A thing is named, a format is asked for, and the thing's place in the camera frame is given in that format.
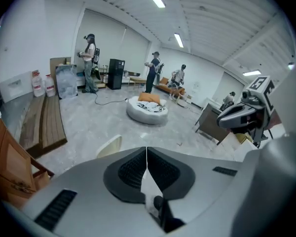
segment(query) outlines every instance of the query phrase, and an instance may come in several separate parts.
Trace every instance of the white bottle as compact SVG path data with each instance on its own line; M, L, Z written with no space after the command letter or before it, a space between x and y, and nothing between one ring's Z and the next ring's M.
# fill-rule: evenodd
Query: white bottle
M39 72L36 72L34 74L34 77L32 78L32 87L35 97L39 97L45 94L45 90L43 88L43 81L39 75Z
M46 75L45 90L48 97L56 95L54 80L50 75Z

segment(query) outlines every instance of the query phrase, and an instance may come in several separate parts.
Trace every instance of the round white ottoman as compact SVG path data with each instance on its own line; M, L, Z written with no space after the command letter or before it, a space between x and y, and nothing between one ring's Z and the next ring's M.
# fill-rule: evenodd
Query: round white ottoman
M141 101L138 101L138 96L134 96L128 100L126 112L134 120L139 121L145 124L161 124L167 121L168 109L164 108L161 112L150 112L137 104ZM166 100L160 100L162 106L165 105Z

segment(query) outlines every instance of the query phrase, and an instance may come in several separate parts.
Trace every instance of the black shirt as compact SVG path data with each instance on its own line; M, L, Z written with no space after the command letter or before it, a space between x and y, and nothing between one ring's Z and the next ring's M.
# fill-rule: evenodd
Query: black shirt
M152 61L151 61L152 64L154 64L154 66L152 66L151 68L149 68L149 74L156 74L155 72L155 67L158 66L158 64L160 63L160 60L157 59L157 58L154 58Z

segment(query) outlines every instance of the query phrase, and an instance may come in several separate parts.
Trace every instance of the white corrugated ceiling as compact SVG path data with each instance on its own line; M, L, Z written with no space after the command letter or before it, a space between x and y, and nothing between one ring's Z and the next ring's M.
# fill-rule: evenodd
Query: white corrugated ceiling
M294 60L287 23L273 0L164 0L164 9L152 0L103 1L134 17L163 46L211 60L240 77L260 69L278 82ZM181 35L183 49L174 33Z

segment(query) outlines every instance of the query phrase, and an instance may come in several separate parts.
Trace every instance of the wooden cabinet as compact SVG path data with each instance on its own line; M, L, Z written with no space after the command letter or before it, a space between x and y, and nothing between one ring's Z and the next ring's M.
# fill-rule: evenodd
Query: wooden cabinet
M32 174L32 165L38 172ZM0 196L20 208L54 175L35 161L12 137L0 119Z

